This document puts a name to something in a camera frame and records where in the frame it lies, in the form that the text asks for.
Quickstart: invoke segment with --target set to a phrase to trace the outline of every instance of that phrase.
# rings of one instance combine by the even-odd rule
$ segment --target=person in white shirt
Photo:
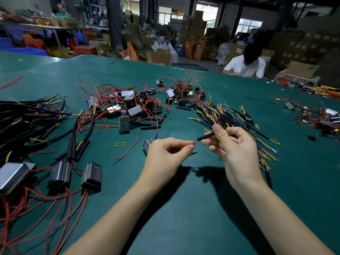
[[[266,62],[260,57],[262,48],[253,44],[245,47],[244,55],[234,57],[222,70],[223,74],[263,78]]]

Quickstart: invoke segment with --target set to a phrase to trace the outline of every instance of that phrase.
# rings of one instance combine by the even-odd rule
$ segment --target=right hand
[[[202,140],[202,144],[210,145],[210,151],[223,160],[231,186],[239,192],[240,189],[253,185],[266,184],[260,171],[253,138],[240,127],[224,130],[220,125],[214,124],[213,131],[215,136]]]

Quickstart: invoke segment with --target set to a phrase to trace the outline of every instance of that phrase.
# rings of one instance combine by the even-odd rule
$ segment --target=white t-shirt
[[[266,62],[261,57],[254,61],[251,65],[245,66],[244,57],[243,55],[240,55],[234,57],[230,63],[227,64],[224,70],[229,71],[233,69],[235,73],[239,73],[242,77],[252,77],[255,74],[258,78],[263,78],[265,66]]]

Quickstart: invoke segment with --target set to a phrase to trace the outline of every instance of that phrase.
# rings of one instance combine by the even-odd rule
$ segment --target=table leg
[[[63,51],[62,45],[60,44],[60,41],[59,41],[59,37],[58,37],[58,34],[57,34],[57,30],[54,30],[54,34],[55,34],[55,38],[56,38],[56,40],[57,40],[58,47],[59,47],[59,50],[60,50],[60,52],[61,52],[62,58],[65,58],[65,55],[64,55],[64,51]]]

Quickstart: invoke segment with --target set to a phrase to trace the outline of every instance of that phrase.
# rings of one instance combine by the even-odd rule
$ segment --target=black hair
[[[260,46],[249,44],[244,49],[244,63],[251,64],[252,62],[256,61],[262,53],[262,48]]]

